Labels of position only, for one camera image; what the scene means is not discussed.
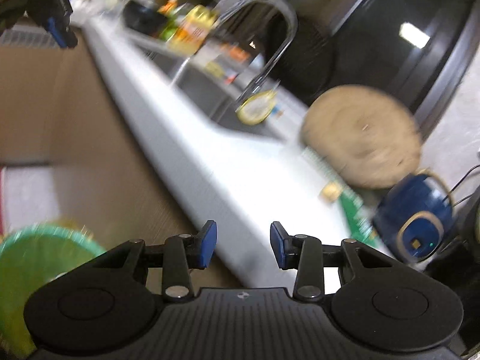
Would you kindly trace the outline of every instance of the wooden cabinet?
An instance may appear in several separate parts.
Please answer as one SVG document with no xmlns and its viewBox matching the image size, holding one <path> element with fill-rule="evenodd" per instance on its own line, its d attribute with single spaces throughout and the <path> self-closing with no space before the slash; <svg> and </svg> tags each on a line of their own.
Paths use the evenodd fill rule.
<svg viewBox="0 0 480 360">
<path fill-rule="evenodd" d="M 8 74 L 0 74 L 10 96 L 0 117 L 27 131 L 1 136 L 0 160 L 50 163 L 63 217 L 85 225 L 105 248 L 128 239 L 163 243 L 174 234 L 194 233 L 125 125 L 82 37 L 74 50 L 19 50 L 31 61 L 19 75 L 25 86 L 10 85 Z M 38 52 L 49 69 L 42 70 L 45 64 L 32 56 Z M 35 88 L 42 88 L 41 96 L 35 97 Z M 152 290 L 159 290 L 158 271 L 149 275 Z M 218 259 L 208 270 L 195 271 L 193 281 L 196 287 L 239 285 Z"/>
</svg>

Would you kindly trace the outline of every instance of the bottle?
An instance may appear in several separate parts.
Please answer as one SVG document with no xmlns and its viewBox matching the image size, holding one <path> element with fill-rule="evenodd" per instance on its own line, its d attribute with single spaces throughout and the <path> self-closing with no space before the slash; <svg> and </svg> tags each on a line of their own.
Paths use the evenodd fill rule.
<svg viewBox="0 0 480 360">
<path fill-rule="evenodd" d="M 168 42 L 170 38 L 177 32 L 186 15 L 188 15 L 193 8 L 194 6 L 192 4 L 184 3 L 177 8 L 170 9 L 169 13 L 167 14 L 169 21 L 160 34 L 159 39 L 164 42 Z"/>
<path fill-rule="evenodd" d="M 178 0 L 168 0 L 165 5 L 158 10 L 159 13 L 169 16 L 177 8 Z"/>
<path fill-rule="evenodd" d="M 180 24 L 169 46 L 185 55 L 193 55 L 202 46 L 203 41 L 217 20 L 215 14 L 203 5 L 193 8 Z"/>
</svg>

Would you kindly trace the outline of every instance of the blue kettle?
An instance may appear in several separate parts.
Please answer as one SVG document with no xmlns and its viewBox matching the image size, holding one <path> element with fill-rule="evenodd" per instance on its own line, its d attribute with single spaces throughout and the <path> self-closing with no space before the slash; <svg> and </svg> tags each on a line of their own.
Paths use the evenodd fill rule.
<svg viewBox="0 0 480 360">
<path fill-rule="evenodd" d="M 387 193 L 378 205 L 373 225 L 395 257 L 417 263 L 431 256 L 452 228 L 453 206 L 445 183 L 423 169 L 405 176 Z"/>
</svg>

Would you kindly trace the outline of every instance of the white countertop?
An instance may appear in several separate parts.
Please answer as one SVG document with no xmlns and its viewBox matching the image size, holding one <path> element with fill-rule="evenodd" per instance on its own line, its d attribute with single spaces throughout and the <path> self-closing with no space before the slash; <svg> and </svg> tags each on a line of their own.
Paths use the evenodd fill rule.
<svg viewBox="0 0 480 360">
<path fill-rule="evenodd" d="M 216 252 L 245 285 L 293 287 L 296 271 L 280 270 L 270 248 L 273 221 L 323 244 L 350 236 L 339 203 L 319 199 L 328 180 L 302 156 L 298 134 L 282 142 L 224 129 L 172 86 L 123 28 L 95 17 L 83 30 L 147 158 L 198 228 L 217 221 Z M 326 268 L 326 293 L 339 286 L 337 269 Z"/>
</svg>

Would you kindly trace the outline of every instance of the yellow bottle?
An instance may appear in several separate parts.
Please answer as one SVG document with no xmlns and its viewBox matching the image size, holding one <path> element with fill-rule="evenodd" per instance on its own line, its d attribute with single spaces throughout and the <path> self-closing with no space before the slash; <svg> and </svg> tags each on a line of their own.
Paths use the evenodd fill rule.
<svg viewBox="0 0 480 360">
<path fill-rule="evenodd" d="M 195 54 L 202 46 L 217 19 L 203 5 L 197 5 L 185 17 L 177 32 L 169 40 L 169 46 L 185 55 Z"/>
</svg>

